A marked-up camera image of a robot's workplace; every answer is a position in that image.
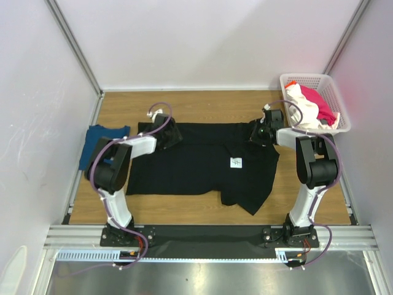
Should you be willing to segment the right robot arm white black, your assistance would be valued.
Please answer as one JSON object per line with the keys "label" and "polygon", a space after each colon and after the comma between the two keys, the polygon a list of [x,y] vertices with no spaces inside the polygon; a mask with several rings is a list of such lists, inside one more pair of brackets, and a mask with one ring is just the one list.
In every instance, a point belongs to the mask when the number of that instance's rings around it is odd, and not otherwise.
{"label": "right robot arm white black", "polygon": [[340,180],[341,159],[333,136],[285,128],[281,110],[263,110],[257,119],[250,140],[259,146],[274,144],[295,151],[300,190],[294,207],[281,228],[265,228],[263,239],[269,247],[318,247],[314,230],[315,215],[325,192]]}

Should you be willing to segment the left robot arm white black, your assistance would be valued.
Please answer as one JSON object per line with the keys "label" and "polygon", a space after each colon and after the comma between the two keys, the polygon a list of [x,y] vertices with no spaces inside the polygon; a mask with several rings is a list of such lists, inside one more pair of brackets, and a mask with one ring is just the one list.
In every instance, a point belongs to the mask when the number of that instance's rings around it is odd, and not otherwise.
{"label": "left robot arm white black", "polygon": [[174,146],[182,141],[176,121],[160,110],[149,112],[152,123],[136,136],[98,140],[85,179],[100,195],[107,215],[101,234],[101,246],[130,246],[142,234],[137,233],[134,219],[126,204],[124,186],[131,160]]}

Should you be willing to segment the black t shirt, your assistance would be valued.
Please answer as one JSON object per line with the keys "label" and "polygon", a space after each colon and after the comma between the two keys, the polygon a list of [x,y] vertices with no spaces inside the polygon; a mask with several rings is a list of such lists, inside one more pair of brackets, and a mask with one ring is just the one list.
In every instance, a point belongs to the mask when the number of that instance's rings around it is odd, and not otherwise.
{"label": "black t shirt", "polygon": [[279,153],[250,141],[253,126],[179,123],[181,142],[133,159],[127,194],[218,191],[222,204],[256,214],[273,189]]}

